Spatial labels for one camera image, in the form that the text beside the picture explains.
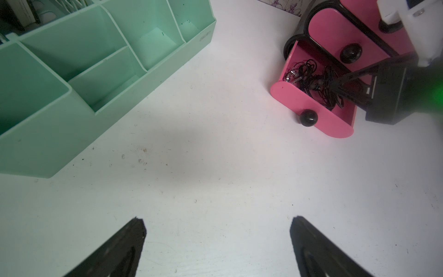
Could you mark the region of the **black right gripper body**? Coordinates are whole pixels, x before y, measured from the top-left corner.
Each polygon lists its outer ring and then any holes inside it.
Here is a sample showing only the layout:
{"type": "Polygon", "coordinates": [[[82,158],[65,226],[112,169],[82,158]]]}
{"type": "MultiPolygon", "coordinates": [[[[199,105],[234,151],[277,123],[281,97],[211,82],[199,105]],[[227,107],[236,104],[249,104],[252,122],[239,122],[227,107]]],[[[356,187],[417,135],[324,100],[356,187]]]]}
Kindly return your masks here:
{"type": "Polygon", "coordinates": [[[371,85],[371,102],[365,120],[394,125],[416,111],[416,96],[422,89],[414,89],[428,71],[410,63],[384,62],[377,68],[371,85]]]}

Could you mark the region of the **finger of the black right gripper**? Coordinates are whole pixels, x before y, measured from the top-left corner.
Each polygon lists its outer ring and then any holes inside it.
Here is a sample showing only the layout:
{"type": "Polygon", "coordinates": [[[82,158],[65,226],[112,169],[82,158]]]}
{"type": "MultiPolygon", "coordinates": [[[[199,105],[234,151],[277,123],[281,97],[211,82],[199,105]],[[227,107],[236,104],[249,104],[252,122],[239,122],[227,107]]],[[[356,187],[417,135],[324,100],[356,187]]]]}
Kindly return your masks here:
{"type": "Polygon", "coordinates": [[[368,93],[370,88],[367,84],[357,85],[331,85],[331,90],[342,98],[346,98],[356,106],[366,111],[372,104],[373,98],[368,93]]]}
{"type": "Polygon", "coordinates": [[[346,83],[360,79],[361,77],[370,75],[371,77],[389,74],[395,68],[404,68],[410,64],[415,63],[415,57],[391,57],[373,65],[367,66],[356,72],[351,72],[343,75],[342,77],[336,78],[330,83],[330,88],[339,88],[344,86],[346,83]]]}

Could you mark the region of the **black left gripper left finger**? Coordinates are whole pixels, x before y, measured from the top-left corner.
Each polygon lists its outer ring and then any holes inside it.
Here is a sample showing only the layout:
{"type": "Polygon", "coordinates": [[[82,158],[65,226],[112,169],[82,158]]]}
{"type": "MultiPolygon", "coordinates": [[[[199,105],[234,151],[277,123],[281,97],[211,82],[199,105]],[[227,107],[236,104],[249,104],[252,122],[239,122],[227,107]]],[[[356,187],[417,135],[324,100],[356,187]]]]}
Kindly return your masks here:
{"type": "Polygon", "coordinates": [[[131,219],[66,276],[134,277],[146,235],[144,221],[131,219]]]}

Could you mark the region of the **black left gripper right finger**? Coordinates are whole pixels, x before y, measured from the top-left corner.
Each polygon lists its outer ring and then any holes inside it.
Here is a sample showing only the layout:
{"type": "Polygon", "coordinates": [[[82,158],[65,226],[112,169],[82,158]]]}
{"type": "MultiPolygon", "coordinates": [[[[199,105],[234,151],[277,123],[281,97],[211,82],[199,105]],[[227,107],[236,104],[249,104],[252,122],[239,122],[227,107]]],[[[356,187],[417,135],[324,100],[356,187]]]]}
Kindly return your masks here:
{"type": "Polygon", "coordinates": [[[302,277],[370,277],[304,217],[293,218],[290,237],[302,277]]]}

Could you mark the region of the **pink bottom drawer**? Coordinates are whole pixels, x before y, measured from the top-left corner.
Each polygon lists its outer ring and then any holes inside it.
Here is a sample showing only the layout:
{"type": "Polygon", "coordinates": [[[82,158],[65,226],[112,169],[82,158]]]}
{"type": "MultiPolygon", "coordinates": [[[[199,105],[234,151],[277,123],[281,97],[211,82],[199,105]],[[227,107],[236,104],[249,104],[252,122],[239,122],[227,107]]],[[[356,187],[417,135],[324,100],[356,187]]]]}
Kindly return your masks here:
{"type": "Polygon", "coordinates": [[[324,101],[316,91],[312,91],[309,96],[300,89],[298,82],[294,84],[285,81],[290,70],[298,68],[308,60],[313,60],[316,65],[314,75],[323,74],[326,66],[331,66],[339,76],[348,72],[347,68],[342,69],[335,65],[323,51],[306,40],[300,40],[295,42],[290,51],[278,81],[271,86],[272,97],[296,115],[301,115],[305,110],[316,112],[318,121],[314,127],[330,137],[344,139],[352,136],[356,105],[345,99],[343,107],[336,106],[329,110],[323,105],[324,101]]]}

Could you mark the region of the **pink drawer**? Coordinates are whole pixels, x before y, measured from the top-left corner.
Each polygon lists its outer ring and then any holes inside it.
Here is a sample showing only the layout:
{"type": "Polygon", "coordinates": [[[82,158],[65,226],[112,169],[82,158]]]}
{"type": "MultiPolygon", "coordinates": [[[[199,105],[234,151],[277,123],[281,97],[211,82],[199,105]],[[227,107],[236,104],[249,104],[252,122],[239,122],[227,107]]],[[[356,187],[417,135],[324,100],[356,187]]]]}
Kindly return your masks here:
{"type": "Polygon", "coordinates": [[[345,64],[352,72],[389,57],[336,9],[326,8],[317,12],[309,23],[308,32],[315,42],[337,60],[340,59],[340,53],[347,45],[359,44],[362,47],[361,57],[354,63],[345,64]]]}
{"type": "Polygon", "coordinates": [[[329,110],[323,105],[324,101],[316,91],[312,91],[309,96],[300,89],[298,82],[294,84],[285,81],[290,70],[298,68],[308,60],[313,60],[316,65],[314,75],[323,74],[326,66],[331,66],[339,76],[348,72],[347,68],[342,69],[335,65],[323,51],[306,40],[300,40],[295,42],[290,51],[278,81],[271,86],[272,97],[296,115],[301,115],[305,110],[316,112],[318,121],[314,127],[330,137],[344,139],[352,136],[356,105],[345,99],[343,107],[336,106],[329,110]]]}
{"type": "Polygon", "coordinates": [[[343,0],[341,5],[367,26],[372,33],[399,55],[414,51],[401,21],[387,24],[381,19],[376,0],[343,0]]]}

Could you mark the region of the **black earphones bottom coil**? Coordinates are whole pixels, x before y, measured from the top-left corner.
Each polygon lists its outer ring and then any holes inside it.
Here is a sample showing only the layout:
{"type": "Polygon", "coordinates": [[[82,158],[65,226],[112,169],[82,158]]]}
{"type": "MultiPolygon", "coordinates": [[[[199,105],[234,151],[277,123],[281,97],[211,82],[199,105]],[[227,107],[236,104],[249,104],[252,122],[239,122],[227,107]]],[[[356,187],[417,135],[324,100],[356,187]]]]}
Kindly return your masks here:
{"type": "Polygon", "coordinates": [[[344,107],[344,98],[333,92],[331,84],[338,77],[332,66],[326,66],[323,74],[309,74],[303,81],[302,91],[313,99],[320,99],[326,109],[332,111],[336,106],[344,107]]]}

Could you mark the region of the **black earphones coil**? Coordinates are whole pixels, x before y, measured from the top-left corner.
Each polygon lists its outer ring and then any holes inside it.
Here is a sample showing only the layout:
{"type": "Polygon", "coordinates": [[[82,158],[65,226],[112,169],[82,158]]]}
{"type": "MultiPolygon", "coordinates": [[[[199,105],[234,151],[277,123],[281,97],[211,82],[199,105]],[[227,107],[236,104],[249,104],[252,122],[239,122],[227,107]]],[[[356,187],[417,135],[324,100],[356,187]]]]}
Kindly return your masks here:
{"type": "Polygon", "coordinates": [[[332,111],[336,106],[344,107],[344,98],[333,92],[331,84],[338,77],[332,66],[326,66],[323,74],[309,74],[303,81],[302,91],[313,99],[320,99],[326,109],[332,111]]]}
{"type": "Polygon", "coordinates": [[[331,91],[331,83],[337,76],[332,66],[326,66],[323,74],[314,75],[309,79],[305,92],[312,97],[312,92],[316,92],[325,104],[331,105],[336,101],[336,95],[331,91]]]}

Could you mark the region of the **pink top drawer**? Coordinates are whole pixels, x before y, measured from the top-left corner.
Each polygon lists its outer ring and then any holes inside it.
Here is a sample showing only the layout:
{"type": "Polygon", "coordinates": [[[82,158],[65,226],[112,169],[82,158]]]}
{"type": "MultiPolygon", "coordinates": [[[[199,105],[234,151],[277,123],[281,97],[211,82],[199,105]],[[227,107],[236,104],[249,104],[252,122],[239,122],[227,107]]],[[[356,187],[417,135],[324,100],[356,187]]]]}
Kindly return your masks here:
{"type": "Polygon", "coordinates": [[[401,21],[387,24],[381,19],[376,0],[343,0],[341,5],[367,26],[372,33],[399,55],[414,51],[401,21]]]}

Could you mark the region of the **black earphones top coil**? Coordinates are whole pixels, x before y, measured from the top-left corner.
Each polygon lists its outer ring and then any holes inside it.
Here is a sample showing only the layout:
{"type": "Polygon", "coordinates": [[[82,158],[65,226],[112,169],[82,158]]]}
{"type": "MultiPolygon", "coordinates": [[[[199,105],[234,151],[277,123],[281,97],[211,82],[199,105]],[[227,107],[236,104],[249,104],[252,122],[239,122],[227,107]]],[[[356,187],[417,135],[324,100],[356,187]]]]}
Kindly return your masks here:
{"type": "Polygon", "coordinates": [[[326,66],[323,74],[314,75],[309,79],[305,92],[312,97],[312,92],[316,92],[325,104],[331,105],[336,101],[336,95],[331,91],[331,83],[337,76],[332,66],[326,66]]]}

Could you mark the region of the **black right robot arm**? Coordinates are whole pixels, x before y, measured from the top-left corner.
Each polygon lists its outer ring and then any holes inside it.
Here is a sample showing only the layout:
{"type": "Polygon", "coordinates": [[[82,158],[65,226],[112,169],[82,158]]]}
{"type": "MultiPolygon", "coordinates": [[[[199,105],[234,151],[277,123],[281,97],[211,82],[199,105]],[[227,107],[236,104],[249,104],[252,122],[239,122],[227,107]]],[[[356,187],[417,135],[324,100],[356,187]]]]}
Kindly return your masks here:
{"type": "Polygon", "coordinates": [[[363,109],[367,121],[394,125],[413,113],[443,112],[443,61],[419,67],[414,54],[388,58],[343,75],[329,87],[363,109]]]}

